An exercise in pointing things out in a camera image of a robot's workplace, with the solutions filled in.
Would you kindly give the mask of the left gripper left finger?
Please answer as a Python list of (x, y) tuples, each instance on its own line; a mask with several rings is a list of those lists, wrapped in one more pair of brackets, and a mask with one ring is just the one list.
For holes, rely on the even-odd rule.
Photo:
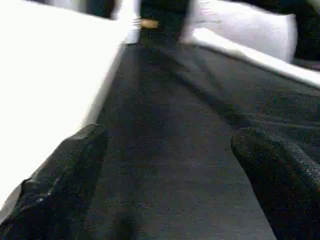
[(0, 210), (2, 240), (75, 240), (95, 192), (108, 130), (89, 124), (63, 140)]

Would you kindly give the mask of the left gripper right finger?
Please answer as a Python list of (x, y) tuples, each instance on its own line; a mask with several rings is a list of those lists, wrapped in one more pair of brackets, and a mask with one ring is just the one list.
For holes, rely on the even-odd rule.
[(298, 145), (257, 128), (239, 129), (232, 153), (278, 240), (320, 238), (320, 165)]

